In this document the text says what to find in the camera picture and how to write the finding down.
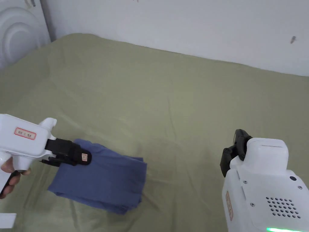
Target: white plastic device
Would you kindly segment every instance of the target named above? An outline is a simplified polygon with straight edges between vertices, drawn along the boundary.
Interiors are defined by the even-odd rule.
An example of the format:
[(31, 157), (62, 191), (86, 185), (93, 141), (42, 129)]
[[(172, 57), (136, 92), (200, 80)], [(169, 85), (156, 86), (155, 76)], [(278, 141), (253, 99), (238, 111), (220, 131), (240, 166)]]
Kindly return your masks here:
[[(39, 125), (0, 114), (0, 166), (9, 158), (13, 158), (15, 170), (28, 170), (34, 160), (54, 157), (51, 151), (45, 150), (47, 140), (55, 140), (51, 130), (57, 120), (47, 118)], [(0, 170), (0, 191), (10, 178), (10, 173)], [(0, 229), (12, 228), (15, 213), (0, 213)]]
[(232, 159), (222, 190), (229, 232), (309, 232), (309, 190), (288, 158), (282, 140), (252, 138), (244, 161)]

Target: human hand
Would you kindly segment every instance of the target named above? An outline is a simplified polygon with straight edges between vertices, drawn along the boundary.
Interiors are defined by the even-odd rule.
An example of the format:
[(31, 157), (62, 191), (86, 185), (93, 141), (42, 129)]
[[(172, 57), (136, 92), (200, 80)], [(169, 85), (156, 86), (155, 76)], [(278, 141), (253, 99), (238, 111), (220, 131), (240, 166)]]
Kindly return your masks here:
[[(1, 166), (1, 170), (7, 173), (13, 173), (14, 167), (13, 167), (13, 158), (11, 157), (10, 159), (8, 159), (2, 166)], [(24, 171), (22, 174), (27, 176), (29, 175), (31, 172), (31, 169)], [(0, 195), (0, 199), (5, 198), (9, 193), (11, 193), (14, 190), (14, 186), (16, 184), (18, 184), (18, 182), (20, 181), (20, 173), (18, 173), (16, 176), (12, 177), (12, 179), (9, 182), (9, 185), (6, 186), (3, 190), (3, 193)]]

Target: folded blue fabric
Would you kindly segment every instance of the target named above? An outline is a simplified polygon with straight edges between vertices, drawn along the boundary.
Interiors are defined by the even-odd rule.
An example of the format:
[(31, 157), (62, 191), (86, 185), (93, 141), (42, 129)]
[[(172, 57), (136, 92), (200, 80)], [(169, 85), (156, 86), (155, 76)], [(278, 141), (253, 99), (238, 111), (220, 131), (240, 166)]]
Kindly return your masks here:
[(76, 139), (92, 154), (89, 165), (61, 164), (48, 190), (57, 196), (125, 214), (141, 202), (147, 164), (143, 158), (120, 155), (100, 144)]

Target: green bedsheet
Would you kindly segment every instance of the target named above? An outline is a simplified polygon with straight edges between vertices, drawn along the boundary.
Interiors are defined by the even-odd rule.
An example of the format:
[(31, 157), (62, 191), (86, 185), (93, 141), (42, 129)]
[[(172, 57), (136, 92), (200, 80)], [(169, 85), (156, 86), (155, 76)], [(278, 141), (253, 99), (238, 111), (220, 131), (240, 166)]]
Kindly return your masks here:
[(18, 214), (13, 231), (227, 231), (219, 163), (238, 128), (284, 140), (309, 184), (308, 77), (74, 34), (1, 72), (0, 97), (1, 113), (56, 118), (56, 137), (148, 163), (142, 203), (125, 216), (48, 192), (57, 168), (34, 163), (0, 201)]

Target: red label sticker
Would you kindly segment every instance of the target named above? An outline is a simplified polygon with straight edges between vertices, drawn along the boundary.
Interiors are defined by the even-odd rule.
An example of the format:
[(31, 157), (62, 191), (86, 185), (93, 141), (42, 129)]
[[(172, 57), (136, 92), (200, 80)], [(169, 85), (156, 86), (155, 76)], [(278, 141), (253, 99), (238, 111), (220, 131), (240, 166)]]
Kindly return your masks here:
[(226, 203), (227, 203), (227, 209), (229, 210), (229, 215), (230, 215), (230, 220), (233, 220), (233, 209), (232, 209), (232, 204), (231, 204), (231, 200), (230, 200), (230, 195), (229, 192), (226, 192), (225, 195), (226, 198)]
[(36, 133), (31, 132), (31, 131), (27, 131), (27, 130), (19, 128), (19, 127), (17, 127), (15, 129), (14, 134), (18, 135), (18, 136), (21, 136), (21, 137), (24, 137), (24, 138), (27, 138), (27, 139), (31, 139), (31, 140), (35, 140), (36, 139)]
[(82, 153), (82, 161), (86, 161), (88, 160), (88, 154), (84, 154)]

